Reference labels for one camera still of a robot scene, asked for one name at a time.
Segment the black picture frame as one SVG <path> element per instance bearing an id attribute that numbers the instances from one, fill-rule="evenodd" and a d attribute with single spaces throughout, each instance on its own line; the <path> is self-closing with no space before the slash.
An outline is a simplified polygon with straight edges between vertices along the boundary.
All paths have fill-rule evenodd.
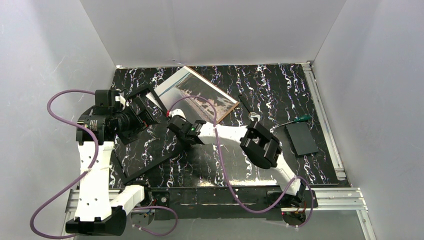
<path id="1" fill-rule="evenodd" d="M 115 135 L 110 158 L 111 188 L 134 182 L 147 171 L 158 169 L 164 161 L 178 157 L 186 148 L 166 128 L 167 109 L 151 85 L 144 85 L 134 92 L 126 88 L 118 91 L 129 103 L 128 108 L 141 115 L 143 123 L 135 130 Z"/>

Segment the photo with backing board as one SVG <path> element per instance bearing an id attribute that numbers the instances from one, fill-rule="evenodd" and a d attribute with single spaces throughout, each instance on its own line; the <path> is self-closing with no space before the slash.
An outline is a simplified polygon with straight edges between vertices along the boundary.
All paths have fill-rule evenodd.
<path id="1" fill-rule="evenodd" d="M 193 123 L 222 121 L 239 102 L 188 66 L 177 70 L 159 84 L 155 93 L 167 110 L 180 109 Z"/>

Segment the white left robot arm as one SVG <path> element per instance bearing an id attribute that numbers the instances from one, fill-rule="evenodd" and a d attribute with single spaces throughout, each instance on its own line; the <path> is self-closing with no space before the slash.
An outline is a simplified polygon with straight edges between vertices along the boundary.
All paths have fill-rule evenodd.
<path id="1" fill-rule="evenodd" d="M 137 113 L 119 90 L 101 89 L 94 93 L 95 103 L 77 121 L 76 141 L 80 155 L 79 195 L 73 219 L 65 224 L 69 234 L 120 236 L 127 215 L 145 198 L 139 184 L 126 186 L 113 200 L 109 196 L 111 156 L 115 138 L 128 145 L 148 126 L 157 124 L 151 112 L 137 99 Z"/>

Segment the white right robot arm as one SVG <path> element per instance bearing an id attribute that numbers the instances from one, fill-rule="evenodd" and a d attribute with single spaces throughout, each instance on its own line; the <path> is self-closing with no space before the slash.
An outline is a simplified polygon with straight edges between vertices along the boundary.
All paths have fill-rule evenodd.
<path id="1" fill-rule="evenodd" d="M 258 121 L 242 126 L 214 126 L 204 120 L 190 123 L 180 109 L 171 111 L 168 116 L 168 128 L 183 142 L 239 148 L 253 165 L 269 170 L 282 190 L 296 177 L 284 158 L 278 138 Z"/>

